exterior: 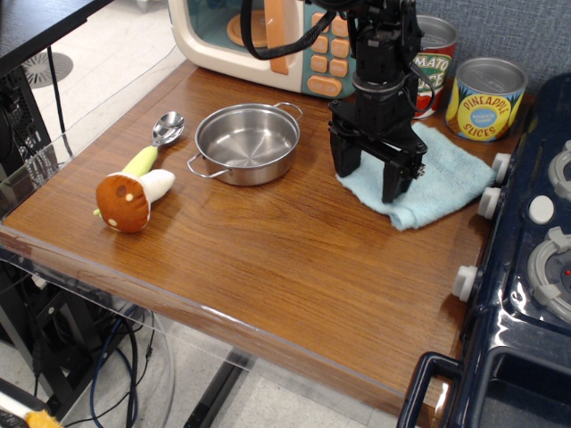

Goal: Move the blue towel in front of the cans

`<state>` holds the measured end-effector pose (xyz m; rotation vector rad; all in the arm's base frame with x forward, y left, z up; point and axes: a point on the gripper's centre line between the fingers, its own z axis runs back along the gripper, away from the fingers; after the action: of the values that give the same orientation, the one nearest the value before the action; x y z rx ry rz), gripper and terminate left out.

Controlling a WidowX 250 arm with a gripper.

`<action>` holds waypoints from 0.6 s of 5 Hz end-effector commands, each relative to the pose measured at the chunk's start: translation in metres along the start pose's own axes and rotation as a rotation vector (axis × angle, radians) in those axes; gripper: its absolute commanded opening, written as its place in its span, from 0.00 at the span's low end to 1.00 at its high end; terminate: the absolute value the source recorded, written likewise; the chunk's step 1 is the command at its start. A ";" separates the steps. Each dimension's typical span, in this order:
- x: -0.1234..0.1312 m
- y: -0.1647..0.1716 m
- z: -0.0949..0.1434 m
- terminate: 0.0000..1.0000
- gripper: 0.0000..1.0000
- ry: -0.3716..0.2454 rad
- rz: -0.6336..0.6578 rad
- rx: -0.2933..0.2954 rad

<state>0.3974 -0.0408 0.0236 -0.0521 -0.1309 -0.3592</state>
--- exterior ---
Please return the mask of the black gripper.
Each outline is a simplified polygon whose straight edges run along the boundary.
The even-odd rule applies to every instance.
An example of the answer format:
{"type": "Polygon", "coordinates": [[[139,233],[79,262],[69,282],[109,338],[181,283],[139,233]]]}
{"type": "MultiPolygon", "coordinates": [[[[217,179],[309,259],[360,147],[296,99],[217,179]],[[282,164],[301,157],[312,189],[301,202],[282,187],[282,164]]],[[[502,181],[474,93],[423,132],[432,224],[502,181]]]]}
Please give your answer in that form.
{"type": "Polygon", "coordinates": [[[406,193],[413,179],[421,177],[426,145],[411,129],[415,114],[418,78],[400,74],[392,82],[375,84],[353,77],[352,101],[329,104],[330,146],[339,177],[360,166],[364,150],[385,162],[383,203],[392,203],[406,193]]]}

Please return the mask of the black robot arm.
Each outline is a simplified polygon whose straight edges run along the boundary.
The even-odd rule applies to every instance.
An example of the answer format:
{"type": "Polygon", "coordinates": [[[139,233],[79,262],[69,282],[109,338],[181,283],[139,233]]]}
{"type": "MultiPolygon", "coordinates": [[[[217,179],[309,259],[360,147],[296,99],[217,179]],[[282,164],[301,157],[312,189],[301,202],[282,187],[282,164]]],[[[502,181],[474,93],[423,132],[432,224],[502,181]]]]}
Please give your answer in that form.
{"type": "Polygon", "coordinates": [[[317,35],[338,13],[347,22],[355,58],[353,101],[329,104],[330,143],[335,170],[347,177],[363,152],[384,163],[382,201],[406,193],[424,167],[426,145],[411,128],[416,112],[421,49],[413,1],[319,1],[326,14],[311,27],[317,35]]]}

